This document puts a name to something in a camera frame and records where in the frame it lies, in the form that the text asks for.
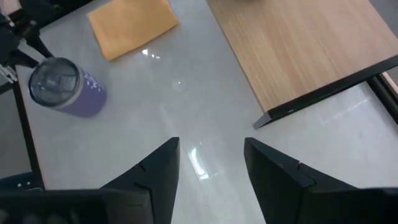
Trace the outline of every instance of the tumbler lid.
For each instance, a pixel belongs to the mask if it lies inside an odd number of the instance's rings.
[[[30,96],[43,106],[62,105],[74,96],[79,81],[79,70],[73,62],[65,58],[48,58],[30,76]]]

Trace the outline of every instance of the white logo on tumbler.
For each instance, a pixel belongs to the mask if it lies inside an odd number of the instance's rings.
[[[86,72],[85,72],[85,78],[87,79],[87,85],[90,86],[91,89],[98,88],[98,91],[104,90],[104,86],[102,85],[102,83],[97,81],[95,78],[91,77]]]

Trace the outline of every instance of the white table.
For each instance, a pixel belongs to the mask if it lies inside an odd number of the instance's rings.
[[[398,129],[366,85],[255,131],[262,111],[205,0],[170,0],[180,24],[110,63],[86,17],[105,2],[42,30],[54,55],[106,85],[99,115],[81,119],[35,104],[29,70],[18,69],[47,189],[101,187],[172,136],[181,139],[173,223],[264,223],[244,163],[248,136],[357,187],[398,185]]]

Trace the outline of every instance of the purple tumbler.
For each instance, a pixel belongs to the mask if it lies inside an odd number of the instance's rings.
[[[42,106],[84,118],[100,112],[106,101],[104,85],[65,58],[48,58],[38,65],[29,92]]]

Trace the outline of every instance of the orange cloth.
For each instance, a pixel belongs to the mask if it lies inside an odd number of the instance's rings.
[[[88,18],[108,61],[178,24],[167,0],[114,0],[90,12]]]

